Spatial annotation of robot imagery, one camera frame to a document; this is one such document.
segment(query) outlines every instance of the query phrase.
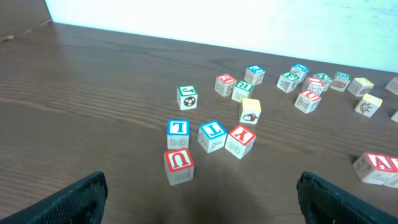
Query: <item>white wall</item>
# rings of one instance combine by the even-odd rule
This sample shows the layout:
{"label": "white wall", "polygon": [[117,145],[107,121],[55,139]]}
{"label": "white wall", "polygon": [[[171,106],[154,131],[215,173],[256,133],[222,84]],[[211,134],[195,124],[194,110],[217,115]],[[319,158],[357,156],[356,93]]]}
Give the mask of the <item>white wall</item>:
{"label": "white wall", "polygon": [[46,0],[54,22],[398,72],[398,0]]}

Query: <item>alphabet block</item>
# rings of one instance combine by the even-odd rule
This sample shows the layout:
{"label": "alphabet block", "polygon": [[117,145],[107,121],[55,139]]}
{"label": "alphabet block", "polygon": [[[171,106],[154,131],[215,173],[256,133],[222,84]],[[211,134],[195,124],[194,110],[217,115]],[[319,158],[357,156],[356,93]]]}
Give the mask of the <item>alphabet block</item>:
{"label": "alphabet block", "polygon": [[195,165],[186,148],[167,151],[164,154],[164,167],[170,185],[193,179]]}
{"label": "alphabet block", "polygon": [[198,141],[207,153],[221,149],[225,145],[227,132],[218,121],[210,121],[199,128]]}
{"label": "alphabet block", "polygon": [[257,124],[261,114],[261,105],[259,100],[243,98],[241,109],[239,110],[239,122],[248,124]]}
{"label": "alphabet block", "polygon": [[299,83],[299,81],[300,78],[298,76],[294,75],[291,72],[286,72],[280,75],[276,87],[278,87],[279,89],[281,89],[286,93],[290,93],[291,91],[296,89],[296,86]]}
{"label": "alphabet block", "polygon": [[325,84],[323,81],[318,78],[306,78],[304,84],[301,88],[301,91],[311,90],[317,95],[321,95],[323,89],[325,88]]}
{"label": "alphabet block", "polygon": [[359,179],[368,184],[382,185],[397,174],[387,156],[365,152],[353,164]]}
{"label": "alphabet block", "polygon": [[226,138],[225,149],[242,159],[253,147],[256,134],[243,125],[234,128]]}
{"label": "alphabet block", "polygon": [[195,109],[198,104],[198,92],[192,85],[177,87],[177,103],[180,110]]}
{"label": "alphabet block", "polygon": [[392,78],[392,80],[387,84],[386,89],[391,93],[398,95],[398,77]]}
{"label": "alphabet block", "polygon": [[398,157],[387,156],[387,160],[390,162],[392,168],[394,168],[397,174],[387,180],[383,185],[387,187],[398,188]]}
{"label": "alphabet block", "polygon": [[238,81],[234,87],[234,91],[232,92],[232,100],[237,102],[242,102],[243,98],[250,98],[253,93],[254,85],[244,82]]}
{"label": "alphabet block", "polygon": [[398,111],[392,115],[391,120],[395,121],[398,123]]}
{"label": "alphabet block", "polygon": [[167,124],[167,149],[181,149],[189,145],[189,120],[170,119]]}
{"label": "alphabet block", "polygon": [[230,74],[225,73],[217,76],[214,89],[221,96],[229,96],[230,94],[232,94],[235,84],[236,79]]}
{"label": "alphabet block", "polygon": [[321,99],[322,97],[313,91],[305,90],[298,95],[294,106],[307,114],[317,108]]}
{"label": "alphabet block", "polygon": [[329,89],[329,86],[331,82],[333,81],[332,78],[330,78],[327,74],[325,73],[316,73],[313,75],[313,78],[319,78],[320,80],[323,81],[323,84],[325,84],[325,87],[322,91],[327,91]]}
{"label": "alphabet block", "polygon": [[244,74],[244,81],[253,85],[258,85],[262,82],[265,73],[266,70],[262,69],[258,65],[248,66],[246,73]]}
{"label": "alphabet block", "polygon": [[366,93],[362,100],[356,105],[354,110],[361,115],[370,118],[379,109],[382,102],[382,99]]}
{"label": "alphabet block", "polygon": [[337,90],[337,91],[344,91],[346,90],[348,84],[351,82],[351,76],[341,73],[341,72],[336,72],[335,74],[335,79],[330,85],[331,89]]}
{"label": "alphabet block", "polygon": [[300,83],[304,81],[309,70],[310,69],[308,67],[298,63],[293,65],[292,69],[290,69],[290,72],[299,77],[298,82]]}
{"label": "alphabet block", "polygon": [[349,84],[347,90],[354,96],[364,96],[369,93],[374,84],[366,78],[354,78],[353,82]]}

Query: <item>wood grain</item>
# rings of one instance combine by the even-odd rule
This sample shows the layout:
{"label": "wood grain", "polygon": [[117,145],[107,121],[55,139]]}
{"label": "wood grain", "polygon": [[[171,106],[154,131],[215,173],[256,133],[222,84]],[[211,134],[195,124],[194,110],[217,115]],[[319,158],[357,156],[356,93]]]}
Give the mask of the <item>wood grain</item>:
{"label": "wood grain", "polygon": [[[95,170],[109,187],[103,223],[304,223],[295,184],[305,170],[398,215],[396,189],[361,183],[351,166],[365,151],[398,156],[398,98],[384,90],[396,74],[60,24],[1,44],[0,56],[0,218]],[[299,90],[275,86],[297,62],[370,79],[381,108],[368,119],[353,110],[359,98],[328,90],[303,114]],[[238,124],[239,104],[214,91],[215,77],[242,79],[255,63],[267,73],[252,96],[263,109],[248,126],[253,150],[207,154],[199,125]],[[197,109],[178,109],[179,85],[195,85]],[[190,120],[195,162],[194,179],[174,187],[163,162],[172,118]]]}

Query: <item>table surface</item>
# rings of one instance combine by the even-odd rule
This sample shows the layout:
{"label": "table surface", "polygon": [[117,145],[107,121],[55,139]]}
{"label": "table surface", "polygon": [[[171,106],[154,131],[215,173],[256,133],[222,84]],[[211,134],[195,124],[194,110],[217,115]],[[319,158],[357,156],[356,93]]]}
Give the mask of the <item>table surface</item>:
{"label": "table surface", "polygon": [[[103,223],[305,223],[295,189],[305,170],[398,216],[397,189],[364,184],[351,166],[366,151],[398,156],[398,96],[384,89],[396,74],[62,24],[0,44],[0,56],[0,218],[96,170],[109,187]],[[353,109],[359,98],[328,90],[304,114],[299,89],[275,86],[295,63],[366,77],[383,104],[369,119]],[[241,160],[207,154],[199,125],[230,131],[240,106],[215,78],[243,79],[252,64],[267,69],[252,95],[262,105],[248,126],[253,149]],[[180,85],[198,90],[197,109],[179,110]],[[190,120],[195,175],[171,187],[163,154],[174,118]]]}

